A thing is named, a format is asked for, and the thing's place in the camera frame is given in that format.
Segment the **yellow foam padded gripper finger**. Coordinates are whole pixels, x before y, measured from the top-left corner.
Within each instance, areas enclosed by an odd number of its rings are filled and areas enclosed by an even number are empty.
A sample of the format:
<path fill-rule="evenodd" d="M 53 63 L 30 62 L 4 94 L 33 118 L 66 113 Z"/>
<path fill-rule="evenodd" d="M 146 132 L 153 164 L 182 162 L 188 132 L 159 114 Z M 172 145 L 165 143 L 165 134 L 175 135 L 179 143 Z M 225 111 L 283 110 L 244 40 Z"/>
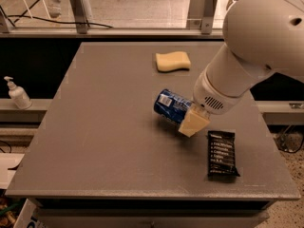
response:
<path fill-rule="evenodd" d="M 209 113 L 200 106 L 192 105 L 186 112 L 179 132 L 187 137 L 195 135 L 210 123 Z"/>

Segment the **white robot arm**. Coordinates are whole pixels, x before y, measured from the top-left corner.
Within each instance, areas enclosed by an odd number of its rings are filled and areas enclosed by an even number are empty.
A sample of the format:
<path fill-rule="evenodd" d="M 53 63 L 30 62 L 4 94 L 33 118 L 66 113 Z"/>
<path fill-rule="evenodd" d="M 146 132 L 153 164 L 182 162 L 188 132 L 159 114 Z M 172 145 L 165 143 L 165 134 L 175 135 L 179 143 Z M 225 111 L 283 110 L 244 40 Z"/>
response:
<path fill-rule="evenodd" d="M 191 137 L 275 73 L 304 82 L 304 0 L 238 0 L 226 13 L 224 44 L 202 71 L 179 132 Z"/>

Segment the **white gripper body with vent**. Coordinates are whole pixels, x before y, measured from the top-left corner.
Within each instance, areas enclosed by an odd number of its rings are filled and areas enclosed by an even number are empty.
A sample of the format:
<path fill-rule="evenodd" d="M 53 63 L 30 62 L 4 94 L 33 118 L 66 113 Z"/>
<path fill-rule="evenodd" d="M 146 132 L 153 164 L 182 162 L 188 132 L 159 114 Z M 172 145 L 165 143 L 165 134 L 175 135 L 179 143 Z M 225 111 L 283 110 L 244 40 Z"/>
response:
<path fill-rule="evenodd" d="M 193 100 L 208 113 L 221 115 L 233 108 L 248 90 L 246 82 L 228 76 L 213 76 L 205 69 L 195 82 Z"/>

